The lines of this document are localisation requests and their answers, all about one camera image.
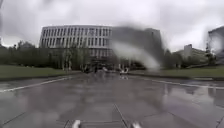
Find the tree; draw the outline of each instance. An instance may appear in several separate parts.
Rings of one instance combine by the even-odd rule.
[[[208,65],[214,65],[216,57],[212,54],[209,43],[206,44],[206,51],[205,52],[206,52],[205,56],[208,58]]]
[[[180,53],[176,52],[172,54],[172,58],[176,68],[180,68],[183,62],[183,58]]]
[[[164,67],[167,69],[174,67],[174,60],[171,52],[167,49],[164,54]]]

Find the road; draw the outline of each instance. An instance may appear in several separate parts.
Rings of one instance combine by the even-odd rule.
[[[3,128],[224,128],[223,82],[115,74],[0,83]]]

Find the lawn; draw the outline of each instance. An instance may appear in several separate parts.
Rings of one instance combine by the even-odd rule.
[[[66,74],[63,70],[52,68],[32,68],[0,65],[0,78],[40,77]]]
[[[161,70],[157,73],[147,71],[131,71],[131,73],[187,77],[224,77],[224,66],[210,68]]]

